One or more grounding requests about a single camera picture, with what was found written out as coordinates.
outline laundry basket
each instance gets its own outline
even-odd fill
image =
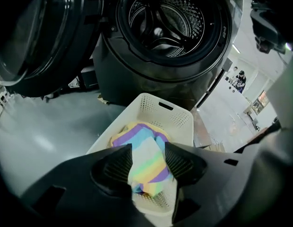
[[[112,136],[120,133],[130,122],[143,121],[163,129],[171,142],[193,146],[194,119],[192,114],[156,96],[140,94],[103,132],[87,154],[106,149]],[[137,209],[156,226],[170,226],[177,194],[177,181],[170,178],[155,198],[133,193]]]

